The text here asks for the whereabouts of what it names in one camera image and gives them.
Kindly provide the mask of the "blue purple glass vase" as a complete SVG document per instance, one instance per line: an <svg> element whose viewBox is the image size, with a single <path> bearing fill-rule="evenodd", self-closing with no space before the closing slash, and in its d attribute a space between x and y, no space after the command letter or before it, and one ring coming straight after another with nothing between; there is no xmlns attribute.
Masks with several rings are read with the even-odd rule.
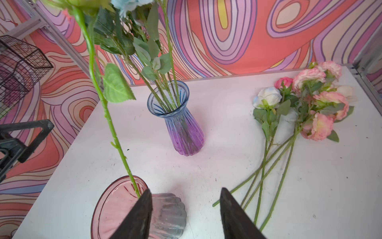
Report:
<svg viewBox="0 0 382 239"><path fill-rule="evenodd" d="M198 153L205 142L201 127L187 108L189 96L186 83L168 82L166 89L156 88L147 101L149 112L165 120L174 149L184 156Z"/></svg>

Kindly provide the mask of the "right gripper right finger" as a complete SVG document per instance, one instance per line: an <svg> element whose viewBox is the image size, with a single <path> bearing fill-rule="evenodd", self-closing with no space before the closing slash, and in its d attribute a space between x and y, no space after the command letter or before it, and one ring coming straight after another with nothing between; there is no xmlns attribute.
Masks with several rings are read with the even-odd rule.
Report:
<svg viewBox="0 0 382 239"><path fill-rule="evenodd" d="M220 194L220 214L225 239L266 239L226 188Z"/></svg>

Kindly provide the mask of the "light blue flower stem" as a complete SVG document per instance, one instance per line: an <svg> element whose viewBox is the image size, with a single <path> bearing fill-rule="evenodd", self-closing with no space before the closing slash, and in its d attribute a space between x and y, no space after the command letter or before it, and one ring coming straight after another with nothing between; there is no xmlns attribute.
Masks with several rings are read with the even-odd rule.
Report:
<svg viewBox="0 0 382 239"><path fill-rule="evenodd" d="M170 71L170 49L160 42L159 21L165 1L110 1L110 9L100 8L94 30L95 44L111 54L120 55L140 74L164 113L181 105L177 81Z"/></svg>

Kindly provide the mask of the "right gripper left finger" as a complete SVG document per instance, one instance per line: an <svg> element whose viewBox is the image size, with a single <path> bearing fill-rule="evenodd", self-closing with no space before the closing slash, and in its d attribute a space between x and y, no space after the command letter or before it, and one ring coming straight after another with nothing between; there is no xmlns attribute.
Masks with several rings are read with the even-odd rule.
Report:
<svg viewBox="0 0 382 239"><path fill-rule="evenodd" d="M153 212L152 193L145 190L110 239L148 239Z"/></svg>

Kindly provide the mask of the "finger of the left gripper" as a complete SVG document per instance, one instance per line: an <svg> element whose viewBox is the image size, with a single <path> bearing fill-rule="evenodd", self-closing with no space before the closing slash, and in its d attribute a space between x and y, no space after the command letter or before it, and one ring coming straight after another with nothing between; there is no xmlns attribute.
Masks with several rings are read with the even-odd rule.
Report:
<svg viewBox="0 0 382 239"><path fill-rule="evenodd" d="M54 129L48 119L1 125L1 181L18 163L26 162Z"/></svg>

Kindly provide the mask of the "pink peony spray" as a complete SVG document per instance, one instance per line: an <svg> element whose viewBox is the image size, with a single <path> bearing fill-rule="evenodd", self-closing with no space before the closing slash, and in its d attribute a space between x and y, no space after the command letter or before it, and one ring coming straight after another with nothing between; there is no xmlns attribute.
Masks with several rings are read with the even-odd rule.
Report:
<svg viewBox="0 0 382 239"><path fill-rule="evenodd" d="M136 196L141 196L137 183L129 168L127 157L124 155L120 145L112 118L108 109L108 103L123 103L128 100L135 100L135 96L127 84L121 70L113 63L105 66L102 74L96 65L97 52L95 48L94 26L98 14L102 10L113 11L110 1L43 1L44 4L57 8L73 17L84 35L87 50L89 52L89 73L96 92L101 101L104 117L107 120L110 132L113 137L111 145L118 150L123 165L133 184Z"/></svg>

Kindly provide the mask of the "red grey glass vase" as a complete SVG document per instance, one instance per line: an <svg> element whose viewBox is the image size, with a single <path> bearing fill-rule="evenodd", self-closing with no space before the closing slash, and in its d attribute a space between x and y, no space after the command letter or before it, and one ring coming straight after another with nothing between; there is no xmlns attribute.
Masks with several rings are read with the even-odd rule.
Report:
<svg viewBox="0 0 382 239"><path fill-rule="evenodd" d="M121 177L95 207L93 239L179 239L187 224L184 203L173 193L152 194L139 177Z"/></svg>

